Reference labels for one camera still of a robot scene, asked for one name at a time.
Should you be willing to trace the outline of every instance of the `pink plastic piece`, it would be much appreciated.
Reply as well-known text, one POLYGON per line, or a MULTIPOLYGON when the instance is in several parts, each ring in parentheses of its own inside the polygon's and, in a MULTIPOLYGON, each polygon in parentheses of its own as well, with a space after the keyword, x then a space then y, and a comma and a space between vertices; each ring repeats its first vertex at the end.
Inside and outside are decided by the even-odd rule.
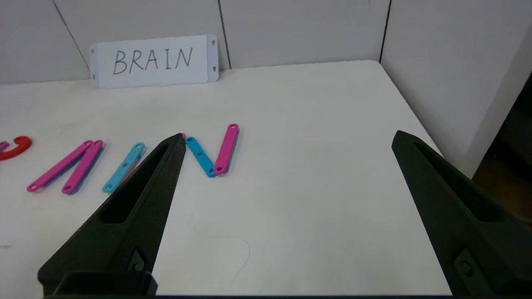
POLYGON ((102 149, 102 145, 103 141, 97 140, 87 149, 78 166, 76 169, 74 169, 74 172, 63 186, 63 193, 72 194, 76 191, 76 189, 78 189, 79 183, 81 183, 83 177, 85 177, 85 173, 89 170, 90 166, 94 162, 94 159, 96 159, 98 156, 98 153, 102 149))
POLYGON ((233 149, 235 148, 236 137, 238 136, 238 125, 232 123, 227 127, 226 135, 223 138, 218 159, 214 164, 214 173, 222 175, 227 172, 233 149))
POLYGON ((93 144, 92 140, 87 140, 83 142, 78 148, 76 148, 72 153, 63 158, 58 164, 50 168, 45 174, 43 174, 36 181, 31 183, 31 185, 26 188, 28 192, 35 192, 42 187, 46 186, 51 182, 55 177, 57 177, 64 169, 66 169, 70 164, 72 164, 76 159, 81 157, 85 151, 93 144))
POLYGON ((7 141, 0 142, 0 153, 3 152, 8 147, 9 147, 9 143, 7 141))

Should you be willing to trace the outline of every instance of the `plastic piece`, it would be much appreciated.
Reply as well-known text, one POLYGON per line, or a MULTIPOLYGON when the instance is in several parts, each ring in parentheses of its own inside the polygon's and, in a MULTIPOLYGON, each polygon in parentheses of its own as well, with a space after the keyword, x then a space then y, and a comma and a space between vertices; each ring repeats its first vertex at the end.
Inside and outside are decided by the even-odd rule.
POLYGON ((232 123, 227 127, 226 135, 223 138, 218 159, 214 164, 214 173, 222 175, 227 172, 233 150, 235 149, 236 138, 238 136, 238 125, 232 123))
POLYGON ((196 141, 196 138, 188 137, 186 140, 188 148, 190 148, 190 151, 196 157, 196 160, 201 168, 203 168, 203 171, 205 171, 205 174, 210 178, 214 178, 216 176, 216 173, 214 173, 214 165, 207 154, 205 154, 205 151, 201 148, 201 145, 196 141))
POLYGON ((76 148, 72 153, 63 158, 59 163, 50 168, 45 174, 40 176, 36 181, 31 183, 31 185, 26 188, 28 192, 35 192, 42 187, 46 186, 51 182, 55 177, 60 175, 63 170, 68 168, 74 161, 79 159, 85 151, 92 145, 94 142, 92 140, 87 140, 83 142, 78 148, 76 148))
POLYGON ((31 139, 26 136, 19 136, 15 138, 13 142, 17 144, 17 147, 10 151, 0 153, 0 161, 16 157, 22 154, 25 150, 27 150, 31 146, 31 139))
POLYGON ((122 180, 130 173, 135 165, 137 164, 146 145, 142 142, 135 144, 129 153, 126 155, 122 163, 118 166, 117 170, 111 176, 111 178, 105 183, 102 188, 102 191, 105 193, 112 193, 118 188, 122 180))
POLYGON ((97 140, 86 150, 78 166, 76 167, 76 169, 74 169, 74 172, 66 181, 66 184, 63 186, 63 193, 72 194, 78 189, 79 183, 81 183, 81 181, 85 177, 85 174, 93 165, 93 162, 98 156, 100 150, 102 149, 102 146, 103 141, 97 140))
POLYGON ((0 142, 0 153, 3 152, 8 147, 9 147, 9 143, 7 141, 0 142))

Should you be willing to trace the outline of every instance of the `screw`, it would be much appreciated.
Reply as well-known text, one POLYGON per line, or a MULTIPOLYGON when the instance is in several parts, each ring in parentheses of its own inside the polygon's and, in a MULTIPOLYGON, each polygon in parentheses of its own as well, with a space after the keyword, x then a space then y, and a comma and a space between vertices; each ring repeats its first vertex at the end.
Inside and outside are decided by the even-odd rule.
POLYGON ((470 265, 468 262, 466 262, 466 261, 463 261, 463 262, 462 262, 462 271, 464 272, 464 274, 465 274, 466 276, 469 276, 469 277, 473 276, 473 268, 472 268, 471 265, 470 265))

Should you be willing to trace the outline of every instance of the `blue plastic piece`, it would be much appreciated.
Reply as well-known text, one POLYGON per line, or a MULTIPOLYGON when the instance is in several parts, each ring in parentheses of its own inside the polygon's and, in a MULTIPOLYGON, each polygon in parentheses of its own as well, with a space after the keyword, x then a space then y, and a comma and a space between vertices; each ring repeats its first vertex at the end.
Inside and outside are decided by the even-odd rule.
POLYGON ((118 188, 118 186, 120 186, 120 183, 129 173, 129 170, 134 167, 138 160, 140 160, 140 157, 142 157, 144 147, 146 147, 146 145, 139 142, 131 148, 129 154, 124 158, 124 161, 120 163, 113 176, 111 176, 107 183, 102 187, 103 192, 112 193, 118 188))
POLYGON ((205 151, 196 141, 196 138, 188 137, 187 146, 196 157, 196 160, 198 160, 198 163, 203 168, 203 171, 205 171, 205 174, 210 178, 214 178, 216 176, 216 173, 214 173, 214 164, 212 163, 211 159, 209 159, 207 154, 205 154, 205 151))

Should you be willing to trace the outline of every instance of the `red curved piece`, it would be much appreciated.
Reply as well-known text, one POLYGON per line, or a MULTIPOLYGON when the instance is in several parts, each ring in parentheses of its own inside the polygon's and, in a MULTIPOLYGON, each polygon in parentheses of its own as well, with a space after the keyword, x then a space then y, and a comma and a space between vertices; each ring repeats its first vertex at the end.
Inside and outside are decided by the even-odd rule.
POLYGON ((31 139, 26 136, 19 136, 13 140, 18 146, 10 151, 0 153, 0 161, 11 159, 22 154, 31 146, 31 139))

